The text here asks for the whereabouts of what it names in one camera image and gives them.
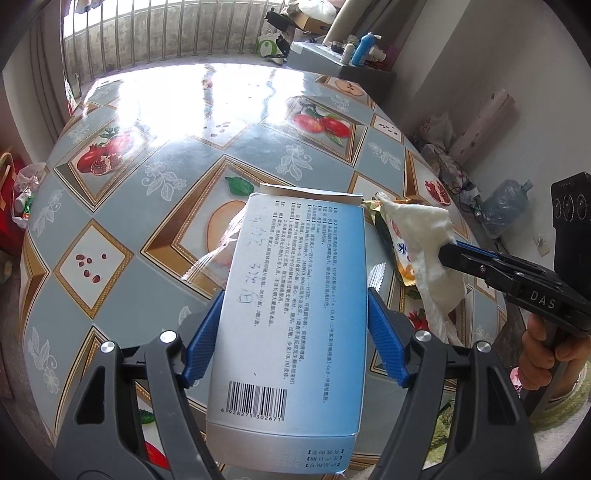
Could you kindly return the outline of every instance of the white cardboard box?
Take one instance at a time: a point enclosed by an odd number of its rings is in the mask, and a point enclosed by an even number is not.
[[[216,461],[249,469],[344,471],[365,377],[361,197],[261,190],[248,200],[230,268],[207,445]]]

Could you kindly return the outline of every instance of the white flower pattern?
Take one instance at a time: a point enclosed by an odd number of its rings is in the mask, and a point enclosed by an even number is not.
[[[330,97],[336,109],[339,112],[347,113],[349,111],[349,99],[340,95]]]
[[[161,161],[148,165],[145,173],[147,177],[142,180],[142,185],[148,187],[146,196],[160,189],[160,196],[163,200],[170,202],[175,190],[182,190],[187,186],[187,180],[178,178],[175,172],[164,171],[164,164]]]
[[[90,127],[88,125],[78,124],[68,132],[68,137],[70,137],[75,144],[80,143],[86,138],[89,129]]]
[[[490,334],[485,333],[484,327],[482,325],[479,325],[474,331],[474,334],[472,335],[472,343],[479,342],[481,340],[484,340],[488,343],[492,343],[494,341],[494,338],[491,337]]]
[[[54,394],[60,391],[60,381],[56,375],[57,361],[53,355],[49,354],[49,340],[39,348],[39,333],[33,327],[31,339],[27,341],[27,349],[33,357],[33,362],[38,370],[43,371],[43,381],[47,384],[47,389]]]
[[[400,165],[402,165],[402,162],[399,158],[394,157],[394,155],[392,155],[390,152],[382,150],[382,147],[380,147],[377,143],[370,142],[369,147],[374,151],[374,155],[382,160],[384,165],[390,162],[390,165],[396,168],[396,170],[400,170]]]
[[[287,155],[281,157],[281,163],[276,167],[277,173],[282,175],[289,173],[296,180],[301,180],[302,168],[312,170],[310,165],[312,157],[304,155],[304,149],[300,145],[286,145],[285,151]]]
[[[33,222],[31,230],[37,234],[37,238],[39,238],[43,233],[43,230],[45,230],[45,222],[53,223],[53,220],[56,219],[56,212],[61,208],[61,193],[64,190],[65,189],[54,190],[51,192],[48,205],[41,209],[37,220]]]

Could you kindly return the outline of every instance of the white cloth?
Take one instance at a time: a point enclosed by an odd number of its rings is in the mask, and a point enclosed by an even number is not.
[[[444,343],[461,345],[447,314],[466,295],[464,275],[439,261],[441,246],[456,243],[449,212],[429,205],[394,203],[385,193],[376,197],[406,243],[431,332]]]

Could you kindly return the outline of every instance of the white bottle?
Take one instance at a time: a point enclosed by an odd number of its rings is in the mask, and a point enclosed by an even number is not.
[[[340,62],[343,65],[348,65],[351,61],[351,57],[353,57],[353,53],[355,52],[355,45],[352,43],[347,43],[345,45],[345,49],[343,50],[343,56],[340,58]]]

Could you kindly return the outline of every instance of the metal window bar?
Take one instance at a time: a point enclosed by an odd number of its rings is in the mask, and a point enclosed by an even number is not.
[[[64,64],[64,78],[70,83],[70,72],[68,71],[68,62],[67,62],[67,54],[66,54],[66,34],[64,32],[64,19],[60,18],[60,42],[61,42],[61,57],[63,59]]]
[[[166,22],[168,18],[168,0],[164,2],[164,18],[162,21],[162,59],[166,60]]]
[[[201,17],[201,0],[197,2],[197,15],[195,18],[195,34],[193,36],[193,55],[197,55],[197,38],[199,36],[199,18]]]
[[[86,12],[86,57],[88,58],[88,72],[90,73],[90,79],[95,79],[95,73],[92,69],[92,58],[90,56],[90,31],[88,24],[88,12]]]
[[[148,63],[152,62],[150,58],[150,18],[152,17],[152,0],[148,2],[148,18],[146,23],[146,59]]]
[[[129,24],[130,24],[130,30],[131,30],[131,35],[129,36],[129,40],[131,41],[131,43],[129,45],[129,48],[130,48],[130,53],[131,53],[131,66],[132,67],[135,67],[134,21],[135,21],[135,0],[131,0],[131,17],[129,18]]]
[[[228,27],[226,28],[226,41],[223,45],[223,52],[228,53],[228,44],[230,43],[230,33],[232,32],[232,21],[234,20],[234,12],[236,10],[236,0],[232,2],[232,10],[230,10],[230,19],[228,20]]]
[[[103,61],[103,74],[107,74],[107,62],[105,60],[105,35],[103,33],[103,4],[100,5],[100,57]]]
[[[178,14],[177,58],[181,57],[181,42],[183,41],[184,1],[185,0],[181,0],[181,11]]]
[[[209,48],[207,49],[207,54],[211,55],[213,53],[213,35],[216,31],[216,18],[217,18],[217,9],[220,6],[220,0],[216,0],[216,6],[213,10],[213,19],[212,19],[212,33],[209,35]]]
[[[246,29],[248,29],[248,20],[251,17],[252,0],[248,2],[248,10],[246,10],[246,18],[244,19],[244,27],[242,27],[242,37],[240,38],[240,47],[238,53],[244,53],[244,41],[246,39]]]
[[[119,53],[119,0],[115,3],[115,55],[117,55],[117,71],[121,71],[121,57]]]
[[[78,52],[76,51],[76,29],[74,27],[75,13],[72,13],[72,47],[74,49],[74,68],[76,75],[78,75],[78,84],[80,83],[80,67],[78,66]]]

